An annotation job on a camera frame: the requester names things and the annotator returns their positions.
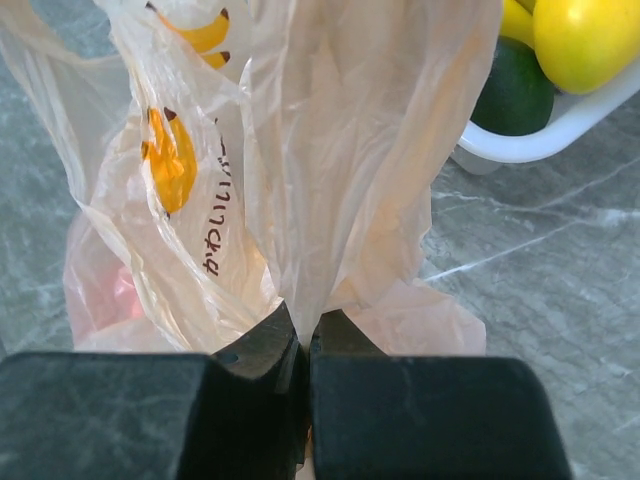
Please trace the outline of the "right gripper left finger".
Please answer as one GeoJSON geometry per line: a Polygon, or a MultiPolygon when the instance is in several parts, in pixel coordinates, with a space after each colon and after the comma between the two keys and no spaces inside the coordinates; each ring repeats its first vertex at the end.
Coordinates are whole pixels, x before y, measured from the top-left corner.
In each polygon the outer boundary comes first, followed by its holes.
{"type": "Polygon", "coordinates": [[[292,479],[308,373],[279,306],[219,352],[24,352],[1,364],[5,479],[292,479]]]}

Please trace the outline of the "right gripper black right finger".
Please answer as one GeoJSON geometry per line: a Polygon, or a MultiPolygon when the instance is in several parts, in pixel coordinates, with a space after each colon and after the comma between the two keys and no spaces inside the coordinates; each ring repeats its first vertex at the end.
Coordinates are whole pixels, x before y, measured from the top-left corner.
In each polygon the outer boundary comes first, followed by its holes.
{"type": "Polygon", "coordinates": [[[311,347],[319,479],[568,479],[546,391],[524,362],[390,356],[342,311],[311,347]]]}

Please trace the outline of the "translucent orange plastic bag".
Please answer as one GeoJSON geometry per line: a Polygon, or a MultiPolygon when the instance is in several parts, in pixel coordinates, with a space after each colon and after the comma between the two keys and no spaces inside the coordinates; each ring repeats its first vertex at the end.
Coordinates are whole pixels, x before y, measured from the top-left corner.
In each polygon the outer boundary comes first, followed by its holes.
{"type": "Polygon", "coordinates": [[[285,306],[305,355],[342,311],[390,356],[484,356],[418,277],[431,185],[491,68],[498,1],[104,1],[116,53],[27,1],[1,53],[80,207],[71,353],[206,354],[285,306]]]}

